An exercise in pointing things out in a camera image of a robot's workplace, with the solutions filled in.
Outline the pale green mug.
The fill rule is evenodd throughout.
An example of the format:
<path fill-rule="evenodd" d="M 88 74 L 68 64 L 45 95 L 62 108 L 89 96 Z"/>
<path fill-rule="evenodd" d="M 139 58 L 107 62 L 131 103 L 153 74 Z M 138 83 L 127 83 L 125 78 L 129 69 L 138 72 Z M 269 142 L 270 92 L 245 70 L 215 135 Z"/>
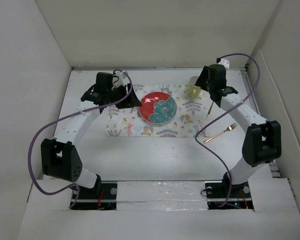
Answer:
<path fill-rule="evenodd" d="M 185 85 L 184 92 L 192 100 L 197 98 L 200 95 L 202 90 L 199 86 L 196 86 L 196 82 L 198 78 L 199 76 L 192 76 L 189 79 L 188 84 Z"/>

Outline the red and teal plate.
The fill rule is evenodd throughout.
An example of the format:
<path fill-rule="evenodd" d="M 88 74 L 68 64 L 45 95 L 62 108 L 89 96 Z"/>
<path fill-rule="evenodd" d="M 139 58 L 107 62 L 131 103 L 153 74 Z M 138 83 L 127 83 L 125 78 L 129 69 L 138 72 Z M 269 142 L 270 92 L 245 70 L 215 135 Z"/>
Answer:
<path fill-rule="evenodd" d="M 138 108 L 139 115 L 153 125 L 169 123 L 177 112 L 176 101 L 165 92 L 150 92 L 141 99 L 141 103 L 142 106 Z"/>

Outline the copper spoon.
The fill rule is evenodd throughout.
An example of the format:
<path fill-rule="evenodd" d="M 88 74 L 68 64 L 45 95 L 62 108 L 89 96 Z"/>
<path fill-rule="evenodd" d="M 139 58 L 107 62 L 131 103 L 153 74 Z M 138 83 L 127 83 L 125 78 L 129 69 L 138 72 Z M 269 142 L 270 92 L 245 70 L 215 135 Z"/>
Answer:
<path fill-rule="evenodd" d="M 212 108 L 213 108 L 214 102 L 211 103 L 208 112 L 207 112 L 207 116 L 209 116 L 211 114 Z"/>

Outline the copper fork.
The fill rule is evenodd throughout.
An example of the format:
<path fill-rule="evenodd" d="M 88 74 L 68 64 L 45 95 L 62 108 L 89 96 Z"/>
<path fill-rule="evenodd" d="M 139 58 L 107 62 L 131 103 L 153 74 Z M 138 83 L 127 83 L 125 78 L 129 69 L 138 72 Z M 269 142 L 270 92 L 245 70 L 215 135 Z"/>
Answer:
<path fill-rule="evenodd" d="M 219 137 L 220 135 L 222 135 L 226 132 L 230 132 L 230 131 L 234 130 L 237 126 L 238 126 L 237 123 L 233 123 L 233 124 L 229 125 L 225 130 L 223 130 L 222 132 L 210 137 L 209 139 L 205 140 L 203 143 L 206 144 L 206 143 L 210 142 L 211 140 L 214 140 L 215 138 Z"/>

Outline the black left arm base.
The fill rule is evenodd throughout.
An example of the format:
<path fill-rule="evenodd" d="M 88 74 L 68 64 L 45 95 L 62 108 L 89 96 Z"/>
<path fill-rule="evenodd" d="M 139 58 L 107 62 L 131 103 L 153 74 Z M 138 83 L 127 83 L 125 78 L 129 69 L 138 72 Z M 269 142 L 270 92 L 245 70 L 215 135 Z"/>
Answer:
<path fill-rule="evenodd" d="M 70 200 L 71 210 L 97 210 L 97 211 L 114 211 L 117 209 L 117 192 L 118 182 L 102 181 L 100 190 L 97 193 L 93 189 L 79 187 L 72 189 Z"/>

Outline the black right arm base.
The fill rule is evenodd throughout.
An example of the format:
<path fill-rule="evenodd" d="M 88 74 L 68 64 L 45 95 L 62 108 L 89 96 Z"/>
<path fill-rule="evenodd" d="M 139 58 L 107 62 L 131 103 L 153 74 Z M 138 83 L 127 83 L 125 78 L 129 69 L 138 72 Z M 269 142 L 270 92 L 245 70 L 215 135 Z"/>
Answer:
<path fill-rule="evenodd" d="M 230 185 L 227 174 L 222 180 L 205 181 L 200 194 L 206 198 L 209 210 L 254 209 L 249 183 Z"/>

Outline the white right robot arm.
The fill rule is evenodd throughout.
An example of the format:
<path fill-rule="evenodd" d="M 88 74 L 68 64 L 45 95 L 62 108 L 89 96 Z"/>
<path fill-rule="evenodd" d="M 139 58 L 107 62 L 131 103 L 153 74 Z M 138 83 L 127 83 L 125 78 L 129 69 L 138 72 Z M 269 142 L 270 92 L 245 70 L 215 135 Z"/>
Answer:
<path fill-rule="evenodd" d="M 203 68 L 195 85 L 208 92 L 212 102 L 224 110 L 222 117 L 230 115 L 245 133 L 242 157 L 226 170 L 221 184 L 222 193 L 233 197 L 258 169 L 282 155 L 282 134 L 278 121 L 259 115 L 234 87 L 227 85 L 229 66 L 225 56 L 217 58 L 215 64 Z"/>

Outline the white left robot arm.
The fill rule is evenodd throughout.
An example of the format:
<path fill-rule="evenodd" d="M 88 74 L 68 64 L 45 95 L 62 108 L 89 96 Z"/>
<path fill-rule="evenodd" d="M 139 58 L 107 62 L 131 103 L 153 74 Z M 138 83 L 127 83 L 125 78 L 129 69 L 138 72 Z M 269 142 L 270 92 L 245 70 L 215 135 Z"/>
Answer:
<path fill-rule="evenodd" d="M 140 107 L 129 75 L 125 70 L 99 72 L 93 84 L 80 98 L 77 112 L 52 139 L 44 139 L 40 146 L 43 174 L 75 183 L 84 188 L 90 198 L 101 194 L 100 177 L 83 167 L 76 146 L 93 121 L 109 107 L 118 109 Z"/>

